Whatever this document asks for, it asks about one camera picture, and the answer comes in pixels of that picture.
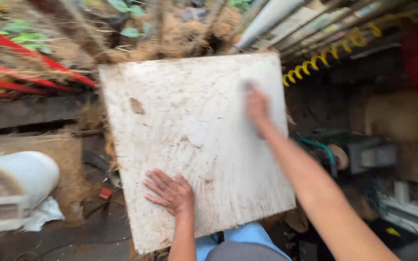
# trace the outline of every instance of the small red object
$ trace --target small red object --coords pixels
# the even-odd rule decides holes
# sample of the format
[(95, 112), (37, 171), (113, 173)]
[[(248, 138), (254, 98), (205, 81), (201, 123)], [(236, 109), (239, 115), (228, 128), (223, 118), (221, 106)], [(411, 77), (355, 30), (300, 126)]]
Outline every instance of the small red object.
[(105, 188), (105, 187), (102, 187), (97, 196), (104, 199), (104, 200), (109, 200), (111, 195), (112, 195), (112, 190), (110, 190), (108, 188)]

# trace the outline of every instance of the gray fabric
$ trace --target gray fabric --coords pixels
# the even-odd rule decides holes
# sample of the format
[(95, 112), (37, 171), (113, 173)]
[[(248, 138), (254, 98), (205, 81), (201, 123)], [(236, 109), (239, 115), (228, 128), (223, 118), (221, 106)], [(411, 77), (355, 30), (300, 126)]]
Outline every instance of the gray fabric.
[(212, 249), (206, 261), (290, 261), (281, 253), (258, 243), (225, 241)]

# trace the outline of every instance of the wooden plank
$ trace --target wooden plank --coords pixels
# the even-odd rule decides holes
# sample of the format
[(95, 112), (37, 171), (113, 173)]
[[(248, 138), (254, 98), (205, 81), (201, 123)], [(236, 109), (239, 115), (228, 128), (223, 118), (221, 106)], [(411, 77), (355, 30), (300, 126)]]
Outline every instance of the wooden plank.
[(83, 217), (80, 203), (85, 197), (90, 197), (90, 184), (84, 178), (81, 160), (81, 140), (73, 138), (70, 134), (0, 137), (0, 155), (20, 151), (45, 153), (59, 165), (59, 185), (52, 196), (59, 203), (66, 222), (81, 222)]
[(395, 141), (399, 166), (392, 175), (418, 182), (418, 92), (374, 95), (357, 101), (350, 110), (353, 131)]
[(100, 65), (99, 72), (139, 254), (169, 246), (174, 232), (173, 217), (143, 197), (148, 169), (179, 172), (192, 185), (196, 237), (294, 208), (291, 187), (245, 114), (241, 84), (260, 84), (270, 118), (287, 135), (278, 54)]
[(25, 99), (0, 103), (0, 129), (74, 119), (79, 106), (74, 96)]

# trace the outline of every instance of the black machine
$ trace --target black machine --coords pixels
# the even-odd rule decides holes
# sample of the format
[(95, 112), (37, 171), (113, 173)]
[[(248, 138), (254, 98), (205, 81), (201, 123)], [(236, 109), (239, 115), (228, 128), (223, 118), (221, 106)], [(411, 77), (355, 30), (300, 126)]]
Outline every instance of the black machine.
[(393, 167), (397, 163), (396, 145), (379, 137), (342, 129), (318, 129), (308, 137), (297, 133), (290, 137), (328, 169), (333, 178)]

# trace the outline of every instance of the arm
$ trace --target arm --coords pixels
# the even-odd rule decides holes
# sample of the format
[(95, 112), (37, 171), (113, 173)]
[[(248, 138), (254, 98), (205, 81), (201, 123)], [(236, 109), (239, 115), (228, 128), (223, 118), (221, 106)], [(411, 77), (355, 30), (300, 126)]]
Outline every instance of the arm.
[(148, 170), (146, 175), (154, 183), (144, 180), (143, 184), (159, 197), (150, 194), (144, 194), (144, 197), (164, 206), (175, 217), (175, 233), (169, 261), (196, 261), (193, 189), (180, 174), (177, 174), (175, 181), (160, 169)]
[(398, 261), (359, 218), (344, 194), (314, 159), (289, 141), (268, 118), (267, 101), (254, 87), (247, 112), (272, 148), (301, 206), (337, 261)]

